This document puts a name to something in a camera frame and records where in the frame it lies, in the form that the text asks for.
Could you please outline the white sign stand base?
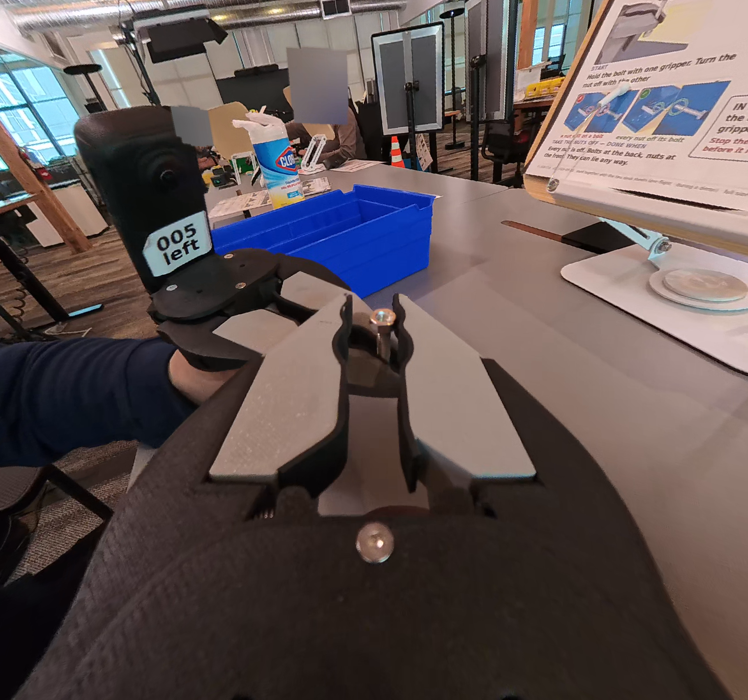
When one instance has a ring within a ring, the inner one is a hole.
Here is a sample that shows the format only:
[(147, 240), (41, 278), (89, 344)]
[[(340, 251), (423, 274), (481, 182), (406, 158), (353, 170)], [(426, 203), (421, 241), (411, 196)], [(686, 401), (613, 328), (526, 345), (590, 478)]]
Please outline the white sign stand base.
[[(633, 244), (566, 265), (564, 280), (743, 374), (747, 373), (746, 257), (650, 230), (626, 235)], [(667, 284), (679, 273), (696, 283), (733, 286), (718, 299), (684, 294)]]

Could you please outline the silver bolt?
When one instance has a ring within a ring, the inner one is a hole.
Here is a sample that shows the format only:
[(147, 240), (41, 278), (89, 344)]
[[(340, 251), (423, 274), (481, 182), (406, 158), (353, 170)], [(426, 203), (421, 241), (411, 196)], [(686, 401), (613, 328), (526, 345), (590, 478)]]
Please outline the silver bolt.
[(391, 337), (396, 321), (396, 313), (387, 308), (374, 310), (369, 317), (369, 326), (376, 336), (377, 356), (387, 364), (390, 362)]

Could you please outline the white printed placard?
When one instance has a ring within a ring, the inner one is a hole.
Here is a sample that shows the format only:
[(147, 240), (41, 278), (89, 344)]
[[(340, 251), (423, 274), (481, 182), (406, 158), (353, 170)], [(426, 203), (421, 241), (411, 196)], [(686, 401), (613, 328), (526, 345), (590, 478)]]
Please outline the white printed placard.
[(438, 171), (436, 134), (434, 132), (416, 134), (415, 143), (409, 143), (408, 145), (411, 149), (410, 167), (412, 170), (432, 173)]

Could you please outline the disinfecting wipes canister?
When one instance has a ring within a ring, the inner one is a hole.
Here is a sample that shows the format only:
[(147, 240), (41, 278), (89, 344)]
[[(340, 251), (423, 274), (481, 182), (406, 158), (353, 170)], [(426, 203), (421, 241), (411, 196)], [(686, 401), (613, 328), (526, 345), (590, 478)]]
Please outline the disinfecting wipes canister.
[(245, 120), (233, 119), (232, 125), (248, 133), (273, 208), (281, 209), (304, 200), (284, 121), (265, 113), (248, 113)]

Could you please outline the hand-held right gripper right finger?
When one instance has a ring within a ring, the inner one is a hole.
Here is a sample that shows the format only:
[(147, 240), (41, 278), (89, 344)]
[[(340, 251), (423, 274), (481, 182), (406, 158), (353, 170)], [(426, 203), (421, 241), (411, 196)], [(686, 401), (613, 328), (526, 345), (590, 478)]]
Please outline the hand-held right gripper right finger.
[(452, 488), (527, 483), (536, 468), (491, 379), (491, 360), (404, 294), (393, 297), (399, 460), (429, 501)]

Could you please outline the wooden support post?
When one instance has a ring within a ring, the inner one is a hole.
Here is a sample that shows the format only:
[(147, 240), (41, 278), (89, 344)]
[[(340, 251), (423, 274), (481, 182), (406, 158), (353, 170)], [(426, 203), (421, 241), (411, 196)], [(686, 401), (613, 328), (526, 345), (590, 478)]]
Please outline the wooden support post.
[(92, 244), (88, 238), (49, 186), (37, 177), (29, 163), (22, 158), (18, 146), (3, 124), (1, 125), (1, 157), (14, 178), (30, 194), (30, 200), (37, 204), (51, 226), (55, 228), (65, 245), (75, 254), (91, 250)]

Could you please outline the white folding phone stand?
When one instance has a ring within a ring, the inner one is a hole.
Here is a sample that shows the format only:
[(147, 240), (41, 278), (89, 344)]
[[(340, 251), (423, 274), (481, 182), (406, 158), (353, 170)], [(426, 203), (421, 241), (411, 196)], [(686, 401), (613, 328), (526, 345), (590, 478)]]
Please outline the white folding phone stand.
[(312, 175), (324, 171), (324, 163), (320, 162), (320, 157), (325, 148), (327, 138), (325, 134), (314, 134), (304, 151), (301, 165), (298, 169), (300, 174)]

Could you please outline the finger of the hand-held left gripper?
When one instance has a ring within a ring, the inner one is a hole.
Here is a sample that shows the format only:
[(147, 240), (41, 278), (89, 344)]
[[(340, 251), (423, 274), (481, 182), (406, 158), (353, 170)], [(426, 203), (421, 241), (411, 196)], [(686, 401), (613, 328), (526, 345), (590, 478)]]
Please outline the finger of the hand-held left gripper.
[(320, 311), (333, 308), (333, 325), (337, 328), (345, 324), (343, 300), (351, 299), (350, 340), (373, 340), (375, 330), (370, 324), (371, 309), (356, 293), (342, 285), (332, 284), (326, 280), (314, 277), (306, 272), (296, 272), (287, 277), (280, 285), (279, 314), (302, 325), (309, 319), (316, 317)]
[[(232, 316), (213, 333), (241, 347), (265, 354), (288, 337), (298, 324), (270, 310)], [(397, 390), (399, 375), (376, 351), (376, 336), (368, 312), (353, 314), (346, 375), (351, 390)]]

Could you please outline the black studio light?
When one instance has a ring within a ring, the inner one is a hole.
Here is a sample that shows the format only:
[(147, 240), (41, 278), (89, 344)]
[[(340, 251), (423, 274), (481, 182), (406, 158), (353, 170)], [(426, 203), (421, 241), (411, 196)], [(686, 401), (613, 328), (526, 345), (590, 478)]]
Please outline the black studio light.
[(132, 28), (136, 39), (145, 43), (153, 64), (204, 55), (205, 43), (221, 44), (228, 37), (202, 4), (138, 13)]

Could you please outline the grey panel on black stand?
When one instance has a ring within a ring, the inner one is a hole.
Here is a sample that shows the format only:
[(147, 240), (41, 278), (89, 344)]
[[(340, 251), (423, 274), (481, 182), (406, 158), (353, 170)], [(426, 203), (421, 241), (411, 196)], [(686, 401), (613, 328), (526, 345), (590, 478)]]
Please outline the grey panel on black stand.
[(467, 108), (471, 125), (471, 179), (479, 179), (479, 158), (497, 141), (508, 146), (513, 126), (513, 93), (519, 0), (466, 0)]
[(444, 128), (445, 115), (444, 24), (375, 33), (371, 49), (383, 135), (407, 135), (412, 151), (424, 136), (432, 162), (411, 164), (437, 174), (436, 134)]

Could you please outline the blue plastic bin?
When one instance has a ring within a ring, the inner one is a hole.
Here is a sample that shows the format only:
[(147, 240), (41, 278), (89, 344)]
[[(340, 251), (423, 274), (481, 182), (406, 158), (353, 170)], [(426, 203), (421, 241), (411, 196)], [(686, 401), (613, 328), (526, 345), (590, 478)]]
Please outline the blue plastic bin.
[(325, 266), (361, 298), (429, 266), (435, 196), (354, 185), (215, 229), (218, 254), (258, 248)]

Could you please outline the person's left hand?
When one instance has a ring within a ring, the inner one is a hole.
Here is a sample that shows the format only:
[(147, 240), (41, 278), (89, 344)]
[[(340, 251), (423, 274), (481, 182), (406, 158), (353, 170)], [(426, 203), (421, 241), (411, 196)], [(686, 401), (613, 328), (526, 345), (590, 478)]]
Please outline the person's left hand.
[(235, 374), (234, 370), (203, 371), (192, 366), (180, 351), (174, 351), (167, 368), (171, 385), (194, 406), (212, 397)]

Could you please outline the person's left forearm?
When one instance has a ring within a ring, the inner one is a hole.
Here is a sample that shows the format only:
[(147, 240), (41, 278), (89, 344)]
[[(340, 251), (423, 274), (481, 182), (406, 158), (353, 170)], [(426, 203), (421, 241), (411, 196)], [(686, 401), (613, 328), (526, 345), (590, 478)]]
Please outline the person's left forearm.
[(1, 466), (43, 467), (117, 441), (160, 446), (196, 409), (159, 339), (83, 338), (1, 349)]

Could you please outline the wooden instruction sign board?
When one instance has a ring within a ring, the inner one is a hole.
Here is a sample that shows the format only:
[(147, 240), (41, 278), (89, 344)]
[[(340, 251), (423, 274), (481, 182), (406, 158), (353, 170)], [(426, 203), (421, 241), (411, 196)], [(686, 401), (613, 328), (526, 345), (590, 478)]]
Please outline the wooden instruction sign board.
[(528, 157), (537, 200), (746, 255), (747, 0), (604, 0)]

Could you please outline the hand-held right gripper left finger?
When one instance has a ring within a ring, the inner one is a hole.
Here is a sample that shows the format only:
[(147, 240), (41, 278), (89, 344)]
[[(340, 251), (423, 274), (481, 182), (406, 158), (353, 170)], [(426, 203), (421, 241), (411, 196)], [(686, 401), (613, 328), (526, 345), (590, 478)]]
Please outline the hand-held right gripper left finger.
[(346, 361), (352, 294), (336, 294), (266, 353), (210, 468), (219, 485), (248, 483), (312, 498), (348, 457)]

